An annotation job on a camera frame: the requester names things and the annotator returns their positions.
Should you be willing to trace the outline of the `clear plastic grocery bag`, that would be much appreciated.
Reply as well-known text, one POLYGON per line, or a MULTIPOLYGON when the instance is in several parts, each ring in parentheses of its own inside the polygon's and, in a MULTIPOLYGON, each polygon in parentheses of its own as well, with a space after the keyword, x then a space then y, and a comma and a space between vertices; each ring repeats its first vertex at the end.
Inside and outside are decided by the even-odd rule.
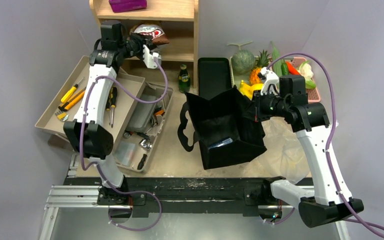
POLYGON ((270 177, 281 176, 296 184, 310 174, 303 147, 292 127, 283 118, 273 117, 262 122, 267 149, 255 160, 270 177))

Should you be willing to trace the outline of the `green netted toy melon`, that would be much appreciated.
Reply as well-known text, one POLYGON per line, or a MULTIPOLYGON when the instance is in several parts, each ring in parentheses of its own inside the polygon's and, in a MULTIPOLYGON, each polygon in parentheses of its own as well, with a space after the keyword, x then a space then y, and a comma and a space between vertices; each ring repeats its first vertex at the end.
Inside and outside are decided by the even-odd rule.
POLYGON ((253 41, 248 41, 245 43, 230 43, 228 46, 237 46, 238 51, 235 52, 232 56, 231 63, 233 70, 238 74, 244 74, 254 67, 255 56, 254 54, 247 49, 243 49, 242 46, 251 44, 253 41))

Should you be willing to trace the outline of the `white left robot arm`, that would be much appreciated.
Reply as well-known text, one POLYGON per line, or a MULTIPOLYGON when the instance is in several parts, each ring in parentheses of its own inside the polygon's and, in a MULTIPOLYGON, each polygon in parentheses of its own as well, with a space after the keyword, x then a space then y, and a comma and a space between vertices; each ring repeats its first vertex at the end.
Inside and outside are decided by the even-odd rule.
POLYGON ((102 186, 109 188, 109 197, 118 205, 126 203, 129 191, 124 174, 118 169, 112 155, 113 135, 104 127, 104 113, 110 105, 109 95, 118 85, 137 102, 142 100, 130 93, 116 79, 124 60, 137 57, 149 69, 161 69, 161 55, 153 50, 156 45, 150 36, 123 34, 123 24, 106 20, 100 25, 101 37, 95 42, 89 56, 89 74, 81 105, 73 120, 63 124, 63 131, 71 146, 79 153, 83 170, 96 166, 102 186))

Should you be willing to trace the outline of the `white toy cauliflower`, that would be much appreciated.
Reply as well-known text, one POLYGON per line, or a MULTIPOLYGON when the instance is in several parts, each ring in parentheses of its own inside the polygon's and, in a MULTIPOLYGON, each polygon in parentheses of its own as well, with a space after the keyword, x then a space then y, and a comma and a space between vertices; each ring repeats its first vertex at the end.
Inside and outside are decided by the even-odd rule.
POLYGON ((304 61, 301 63, 297 70, 302 77, 304 77, 305 80, 305 88, 306 89, 315 89, 316 83, 313 80, 314 73, 312 71, 312 67, 310 65, 310 61, 304 61))

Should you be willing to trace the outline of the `small green toy chili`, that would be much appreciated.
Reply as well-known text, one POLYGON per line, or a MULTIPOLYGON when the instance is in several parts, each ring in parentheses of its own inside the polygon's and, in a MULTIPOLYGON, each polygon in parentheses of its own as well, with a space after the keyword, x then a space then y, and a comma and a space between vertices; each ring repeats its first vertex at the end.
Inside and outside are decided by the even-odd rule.
POLYGON ((290 74, 290 72, 289 72, 289 67, 288 67, 287 62, 282 60, 281 61, 281 75, 282 76, 287 76, 289 74, 290 74))

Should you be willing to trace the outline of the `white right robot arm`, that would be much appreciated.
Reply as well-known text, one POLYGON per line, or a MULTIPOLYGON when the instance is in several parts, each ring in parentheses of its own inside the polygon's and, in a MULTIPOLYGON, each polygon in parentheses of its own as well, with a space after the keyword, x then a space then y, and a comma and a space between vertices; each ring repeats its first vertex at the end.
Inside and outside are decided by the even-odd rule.
POLYGON ((314 191, 310 192, 277 176, 265 179, 258 198, 268 204, 281 200, 298 210, 309 228, 342 221, 364 210, 363 201, 353 198, 339 170, 331 144, 329 118, 321 103, 309 103, 305 79, 298 75, 278 77, 261 72, 260 93, 255 93, 255 120, 282 117, 291 125, 305 153, 314 191))

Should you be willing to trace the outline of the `red chips snack bag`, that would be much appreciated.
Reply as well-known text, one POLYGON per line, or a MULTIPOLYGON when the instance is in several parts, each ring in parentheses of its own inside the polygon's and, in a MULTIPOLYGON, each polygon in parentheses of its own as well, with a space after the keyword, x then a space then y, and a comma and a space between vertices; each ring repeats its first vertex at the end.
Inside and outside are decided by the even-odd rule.
POLYGON ((143 21, 130 29, 131 33, 151 37, 152 43, 162 46, 170 43, 160 21, 143 21))

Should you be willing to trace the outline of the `yellow toy bell pepper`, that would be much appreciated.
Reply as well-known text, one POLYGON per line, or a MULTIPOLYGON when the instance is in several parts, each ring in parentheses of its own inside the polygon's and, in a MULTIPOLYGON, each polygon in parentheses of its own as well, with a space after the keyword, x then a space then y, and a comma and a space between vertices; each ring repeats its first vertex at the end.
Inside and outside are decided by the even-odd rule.
POLYGON ((249 88, 250 99, 253 98, 254 91, 260 92, 262 90, 263 86, 264 86, 263 83, 256 83, 256 84, 253 84, 252 86, 250 86, 250 88, 249 88))

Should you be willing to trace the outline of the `black fabric tote bag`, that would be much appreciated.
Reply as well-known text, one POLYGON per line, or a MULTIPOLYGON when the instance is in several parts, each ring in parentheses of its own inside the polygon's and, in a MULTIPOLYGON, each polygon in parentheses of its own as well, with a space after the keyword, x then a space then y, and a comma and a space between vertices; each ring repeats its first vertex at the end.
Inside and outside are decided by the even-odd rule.
POLYGON ((246 118, 251 100, 233 87, 211 99, 186 92, 180 111, 178 139, 187 152, 194 149, 184 134, 187 123, 193 125, 193 143, 199 144, 205 170, 247 163, 267 151, 265 132, 260 122, 246 118), (225 138, 233 142, 221 147, 209 146, 225 138))

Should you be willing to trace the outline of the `orange toy carrot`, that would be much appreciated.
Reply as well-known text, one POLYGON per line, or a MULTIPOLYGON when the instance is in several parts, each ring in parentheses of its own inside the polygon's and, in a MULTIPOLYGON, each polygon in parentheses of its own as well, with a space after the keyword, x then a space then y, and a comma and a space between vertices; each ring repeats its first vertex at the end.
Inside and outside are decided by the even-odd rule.
POLYGON ((300 75, 300 72, 290 62, 286 61, 285 63, 291 75, 300 75))

